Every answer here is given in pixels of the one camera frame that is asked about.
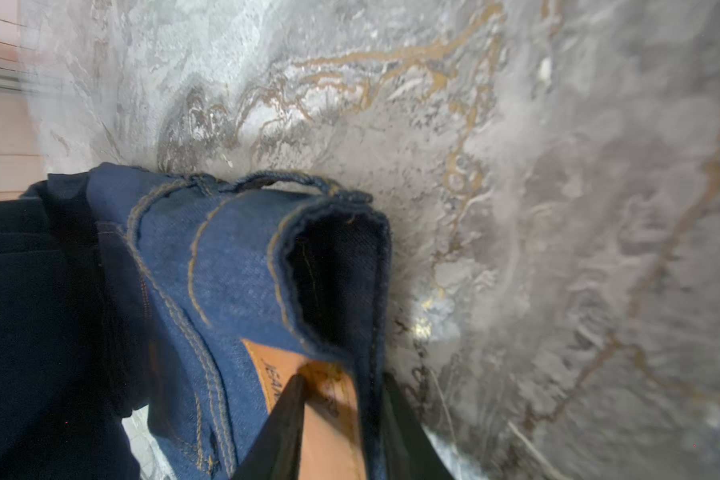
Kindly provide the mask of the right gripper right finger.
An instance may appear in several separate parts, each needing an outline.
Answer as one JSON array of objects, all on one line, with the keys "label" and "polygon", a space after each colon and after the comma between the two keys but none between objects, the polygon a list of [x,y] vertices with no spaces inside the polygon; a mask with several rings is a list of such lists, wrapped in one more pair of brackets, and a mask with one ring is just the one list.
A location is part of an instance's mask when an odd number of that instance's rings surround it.
[{"label": "right gripper right finger", "polygon": [[394,377],[383,374],[382,446],[388,479],[453,480]]}]

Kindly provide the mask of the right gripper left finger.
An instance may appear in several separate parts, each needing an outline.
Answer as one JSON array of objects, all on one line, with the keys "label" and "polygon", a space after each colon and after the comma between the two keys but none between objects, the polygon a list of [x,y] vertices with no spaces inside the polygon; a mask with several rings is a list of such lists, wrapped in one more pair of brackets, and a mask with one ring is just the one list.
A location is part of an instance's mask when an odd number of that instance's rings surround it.
[{"label": "right gripper left finger", "polygon": [[297,480],[304,428],[306,379],[290,378],[280,399],[235,471],[233,480]]}]

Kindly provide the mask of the dark blue denim trousers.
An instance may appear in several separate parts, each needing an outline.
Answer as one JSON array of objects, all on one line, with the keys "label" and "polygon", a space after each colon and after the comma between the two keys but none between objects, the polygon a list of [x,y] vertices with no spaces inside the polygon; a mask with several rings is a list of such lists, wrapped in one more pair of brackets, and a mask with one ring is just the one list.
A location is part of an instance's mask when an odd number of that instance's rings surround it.
[{"label": "dark blue denim trousers", "polygon": [[321,370],[320,477],[386,477],[391,257],[369,194],[104,163],[0,201],[0,479],[136,479],[123,421],[181,479],[230,479],[288,381]]}]

